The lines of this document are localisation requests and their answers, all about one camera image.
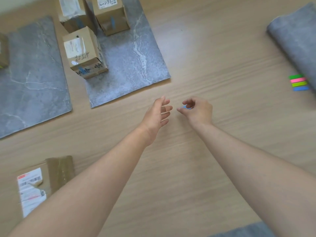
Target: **flattened cardboard package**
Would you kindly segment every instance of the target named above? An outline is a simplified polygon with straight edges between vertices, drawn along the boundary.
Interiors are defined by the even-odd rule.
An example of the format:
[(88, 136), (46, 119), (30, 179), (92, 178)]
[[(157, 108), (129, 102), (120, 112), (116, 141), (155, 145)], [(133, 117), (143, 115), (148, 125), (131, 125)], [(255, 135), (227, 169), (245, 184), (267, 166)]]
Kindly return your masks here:
[(18, 222), (75, 176), (71, 156), (49, 158), (16, 173), (21, 206)]
[(9, 40), (0, 33), (0, 69), (9, 66)]
[(96, 33), (94, 15), (86, 0), (55, 0), (55, 6), (61, 24), (69, 33), (86, 26)]
[(130, 28), (122, 0), (92, 0), (93, 10), (105, 35)]
[(63, 37), (70, 68), (84, 79), (108, 71), (95, 34), (85, 27)]

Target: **yellow sticky tab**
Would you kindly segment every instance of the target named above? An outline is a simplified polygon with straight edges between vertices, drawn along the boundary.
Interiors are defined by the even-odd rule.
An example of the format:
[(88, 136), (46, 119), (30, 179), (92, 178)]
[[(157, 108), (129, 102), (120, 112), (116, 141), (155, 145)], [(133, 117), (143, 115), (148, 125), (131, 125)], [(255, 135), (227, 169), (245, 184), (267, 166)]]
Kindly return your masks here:
[(304, 86), (307, 85), (307, 81), (301, 81), (301, 82), (297, 82), (297, 83), (292, 83), (293, 87), (299, 87), (299, 86)]

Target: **bare arm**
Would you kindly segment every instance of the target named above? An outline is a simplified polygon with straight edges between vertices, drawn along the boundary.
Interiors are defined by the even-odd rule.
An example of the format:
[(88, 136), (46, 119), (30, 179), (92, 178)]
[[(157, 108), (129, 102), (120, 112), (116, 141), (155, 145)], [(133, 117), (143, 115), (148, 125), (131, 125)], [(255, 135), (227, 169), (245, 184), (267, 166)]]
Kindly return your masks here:
[(97, 236), (144, 149), (168, 123), (169, 103), (157, 99), (134, 131), (36, 208), (10, 237)]
[(239, 193), (279, 237), (316, 236), (316, 178), (215, 127), (212, 106), (192, 97), (178, 108)]

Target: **person's left hand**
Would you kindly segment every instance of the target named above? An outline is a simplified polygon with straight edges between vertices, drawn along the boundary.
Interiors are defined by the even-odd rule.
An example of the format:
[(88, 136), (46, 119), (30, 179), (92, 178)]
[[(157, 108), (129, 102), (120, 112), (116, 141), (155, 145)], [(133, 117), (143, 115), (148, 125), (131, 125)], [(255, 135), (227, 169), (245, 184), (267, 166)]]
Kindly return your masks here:
[(170, 115), (170, 111), (172, 110), (172, 106), (168, 105), (169, 103), (170, 100), (166, 100), (165, 96), (156, 99), (140, 123), (139, 128), (148, 133), (148, 145), (154, 142), (159, 129), (168, 124), (169, 120), (166, 118)]

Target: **pink sticky tab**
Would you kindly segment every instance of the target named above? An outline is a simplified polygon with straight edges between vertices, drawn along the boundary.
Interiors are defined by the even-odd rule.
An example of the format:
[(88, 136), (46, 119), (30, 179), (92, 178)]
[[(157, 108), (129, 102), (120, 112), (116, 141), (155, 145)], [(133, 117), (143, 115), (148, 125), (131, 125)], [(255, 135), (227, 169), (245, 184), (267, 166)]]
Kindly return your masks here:
[(306, 80), (307, 79), (305, 77), (302, 77), (302, 78), (292, 79), (290, 81), (291, 81), (291, 83), (297, 83), (297, 82), (306, 81)]

